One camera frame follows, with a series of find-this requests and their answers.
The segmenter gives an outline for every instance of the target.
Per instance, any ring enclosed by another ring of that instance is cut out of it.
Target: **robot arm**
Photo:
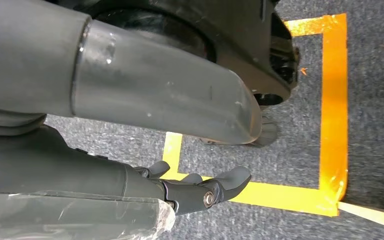
[[[0,135],[31,131],[43,114],[232,144],[261,132],[260,108],[234,72],[85,13],[0,0]]]
[[[177,214],[238,195],[237,167],[203,181],[160,177],[67,146],[46,114],[179,132],[233,144],[261,131],[260,108],[234,72],[40,0],[0,0],[0,193],[43,190],[157,198]]]

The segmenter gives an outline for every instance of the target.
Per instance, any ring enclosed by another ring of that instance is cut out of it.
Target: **plastic wrap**
[[[175,213],[155,198],[0,193],[0,240],[154,240]]]

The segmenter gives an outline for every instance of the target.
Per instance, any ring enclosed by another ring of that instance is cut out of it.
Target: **robotic hand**
[[[0,193],[154,198],[177,215],[237,196],[251,178],[244,167],[160,179],[164,162],[133,168],[89,155],[43,123],[53,114],[255,144],[261,108],[297,83],[277,1],[53,2],[66,8],[0,0]]]

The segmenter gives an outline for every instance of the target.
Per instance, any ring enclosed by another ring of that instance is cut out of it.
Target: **gray metal tube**
[[[0,110],[72,116],[73,71],[89,15],[0,0]]]
[[[93,21],[78,59],[74,112],[231,144],[254,141],[260,108],[234,72]]]

